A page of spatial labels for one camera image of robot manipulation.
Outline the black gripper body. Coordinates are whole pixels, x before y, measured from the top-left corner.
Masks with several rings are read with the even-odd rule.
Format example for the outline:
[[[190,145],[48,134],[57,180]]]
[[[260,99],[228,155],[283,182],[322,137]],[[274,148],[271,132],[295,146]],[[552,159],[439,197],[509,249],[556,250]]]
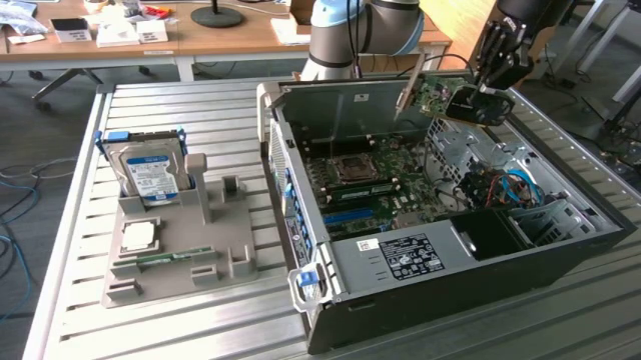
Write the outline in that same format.
[[[534,40],[545,28],[556,26],[572,0],[498,0],[498,10],[526,26],[525,37]]]

